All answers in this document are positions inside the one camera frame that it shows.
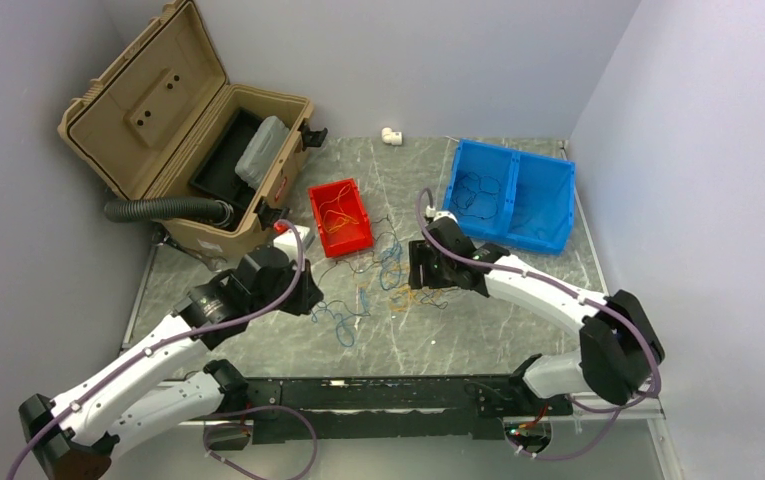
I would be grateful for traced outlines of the white pipe elbow fitting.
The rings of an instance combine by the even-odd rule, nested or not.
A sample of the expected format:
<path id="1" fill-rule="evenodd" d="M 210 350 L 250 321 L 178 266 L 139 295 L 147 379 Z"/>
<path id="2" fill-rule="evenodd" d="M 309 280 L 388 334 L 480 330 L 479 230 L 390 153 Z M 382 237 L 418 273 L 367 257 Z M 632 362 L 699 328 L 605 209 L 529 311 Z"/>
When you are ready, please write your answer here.
<path id="1" fill-rule="evenodd" d="M 390 146 L 400 146 L 403 144 L 403 134 L 401 131 L 395 131 L 390 127 L 384 127 L 381 132 L 381 140 L 384 144 Z"/>

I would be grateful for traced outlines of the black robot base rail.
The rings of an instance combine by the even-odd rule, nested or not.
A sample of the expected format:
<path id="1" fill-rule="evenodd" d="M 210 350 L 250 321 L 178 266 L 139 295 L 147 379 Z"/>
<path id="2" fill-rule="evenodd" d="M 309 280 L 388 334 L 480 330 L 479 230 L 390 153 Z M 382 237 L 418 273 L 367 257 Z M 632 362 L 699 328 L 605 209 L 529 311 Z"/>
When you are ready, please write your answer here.
<path id="1" fill-rule="evenodd" d="M 242 420 L 255 444 L 318 438 L 468 436 L 498 440 L 509 431 L 542 444 L 539 428 L 566 417 L 564 396 L 539 399 L 519 374 L 382 377 L 244 377 L 227 360 L 203 372 L 218 382 L 214 418 Z"/>

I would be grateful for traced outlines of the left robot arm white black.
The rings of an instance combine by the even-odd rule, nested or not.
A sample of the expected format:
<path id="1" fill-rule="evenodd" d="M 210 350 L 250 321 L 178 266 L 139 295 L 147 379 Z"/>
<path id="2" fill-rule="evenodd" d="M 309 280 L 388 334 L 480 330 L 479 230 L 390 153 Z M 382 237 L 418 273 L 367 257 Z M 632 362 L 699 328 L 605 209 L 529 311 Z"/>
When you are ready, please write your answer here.
<path id="1" fill-rule="evenodd" d="M 323 294 L 306 249 L 290 235 L 259 246 L 233 269 L 188 290 L 153 330 L 89 379 L 18 408 L 26 441 L 6 474 L 35 458 L 49 479 L 99 479 L 112 462 L 190 419 L 230 420 L 269 409 L 228 360 L 212 360 L 179 385 L 160 383 L 185 363 L 273 311 L 308 315 Z"/>

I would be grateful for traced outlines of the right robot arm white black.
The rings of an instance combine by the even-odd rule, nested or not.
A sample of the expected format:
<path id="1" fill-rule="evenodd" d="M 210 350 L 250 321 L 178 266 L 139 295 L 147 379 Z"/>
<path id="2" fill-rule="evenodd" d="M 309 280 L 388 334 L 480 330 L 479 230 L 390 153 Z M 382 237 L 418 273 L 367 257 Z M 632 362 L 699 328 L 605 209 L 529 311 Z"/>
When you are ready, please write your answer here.
<path id="1" fill-rule="evenodd" d="M 577 393 L 592 393 L 624 408 L 655 395 L 665 354 L 636 296 L 576 287 L 501 246 L 477 247 L 450 215 L 419 217 L 418 222 L 422 238 L 413 250 L 415 288 L 473 291 L 532 312 L 577 337 L 576 350 L 534 355 L 511 374 L 508 392 L 515 411 L 532 415 L 548 399 Z"/>

